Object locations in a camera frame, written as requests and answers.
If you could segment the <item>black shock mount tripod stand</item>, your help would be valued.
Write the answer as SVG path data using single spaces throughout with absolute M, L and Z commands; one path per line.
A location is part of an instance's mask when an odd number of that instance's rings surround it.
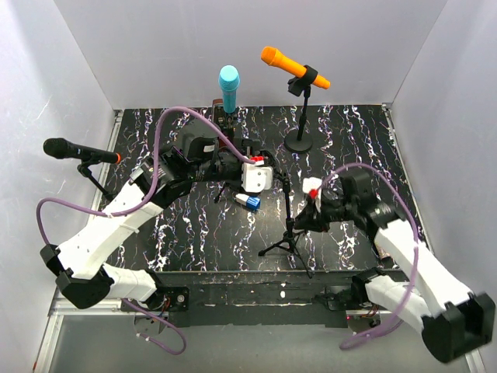
M 273 249 L 281 249 L 286 251 L 287 253 L 297 257 L 300 262 L 302 263 L 304 270 L 308 276 L 309 279 L 312 279 L 312 275 L 308 269 L 307 264 L 304 262 L 301 254 L 299 253 L 297 249 L 297 242 L 298 239 L 305 233 L 305 231 L 302 232 L 294 232 L 294 218 L 292 217 L 292 212 L 290 208 L 290 191 L 291 191 L 291 184 L 290 184 L 290 178 L 287 173 L 278 173 L 276 175 L 276 178 L 281 182 L 282 184 L 282 190 L 284 194 L 284 200 L 285 200 L 285 211 L 286 211 L 286 231 L 283 233 L 283 238 L 271 246 L 262 249 L 258 252 L 259 257 L 264 257 L 269 251 Z

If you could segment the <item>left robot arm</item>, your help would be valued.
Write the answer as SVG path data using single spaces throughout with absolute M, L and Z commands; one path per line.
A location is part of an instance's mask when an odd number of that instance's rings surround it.
M 56 277 L 63 296 L 76 308 L 88 309 L 106 298 L 129 298 L 155 311 L 164 305 L 165 285 L 150 270 L 128 270 L 107 264 L 107 257 L 147 221 L 160 215 L 194 183 L 226 183 L 239 193 L 256 196 L 273 184 L 273 167 L 258 144 L 238 140 L 248 151 L 242 162 L 217 134 L 194 120 L 159 152 L 158 164 L 146 159 L 121 191 L 78 234 L 40 255 Z

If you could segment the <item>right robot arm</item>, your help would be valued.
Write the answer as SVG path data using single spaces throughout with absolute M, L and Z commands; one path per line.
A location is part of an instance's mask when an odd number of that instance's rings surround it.
M 363 230 L 379 254 L 399 265 L 406 283 L 394 281 L 385 270 L 373 268 L 352 279 L 351 298 L 361 308 L 379 305 L 393 318 L 342 343 L 343 350 L 391 333 L 401 322 L 410 325 L 439 362 L 449 363 L 492 341 L 496 305 L 484 292 L 474 293 L 459 281 L 419 240 L 407 210 L 380 200 L 364 164 L 340 169 L 340 197 L 329 199 L 325 181 L 304 179 L 306 206 L 295 227 L 326 232 L 333 222 L 352 221 Z

